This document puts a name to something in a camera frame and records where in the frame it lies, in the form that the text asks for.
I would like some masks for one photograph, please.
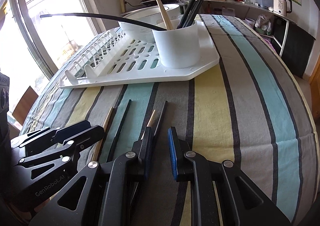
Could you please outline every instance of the white utensil cup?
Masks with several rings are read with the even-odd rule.
[[[187,68],[200,60],[197,22],[194,21],[189,27],[176,29],[179,22],[180,20],[171,21],[174,30],[152,30],[161,64],[173,69]],[[165,28],[164,23],[157,26]]]

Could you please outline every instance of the white dish drying rack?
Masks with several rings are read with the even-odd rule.
[[[197,22],[201,59],[191,67],[164,67],[154,42],[133,40],[125,32],[105,32],[60,77],[60,88],[130,83],[185,81],[219,63],[219,55],[203,22]]]

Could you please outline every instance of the white bowl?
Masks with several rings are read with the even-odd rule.
[[[176,20],[180,15],[180,6],[178,4],[165,4],[164,9],[166,10],[170,20]],[[137,10],[133,13],[127,14],[124,18],[137,20],[152,25],[157,25],[163,22],[160,9],[158,6],[152,6]],[[127,35],[134,40],[140,40],[143,42],[154,42],[152,30],[142,26],[119,22],[119,25]]]

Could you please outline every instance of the window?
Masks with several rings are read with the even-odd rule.
[[[0,30],[0,70],[10,78],[8,120],[14,122],[11,115],[20,98],[31,86],[39,95],[49,80],[40,70],[31,56],[19,27],[15,22],[10,3]]]
[[[25,0],[25,3],[39,38],[58,69],[94,37],[84,17],[40,18],[42,14],[83,12],[79,0]]]

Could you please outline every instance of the stove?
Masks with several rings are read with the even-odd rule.
[[[161,1],[162,1],[162,4],[169,4],[169,3],[177,3],[178,2],[178,0],[161,0]],[[140,3],[143,5],[146,5],[146,6],[157,5],[156,0],[142,0]]]

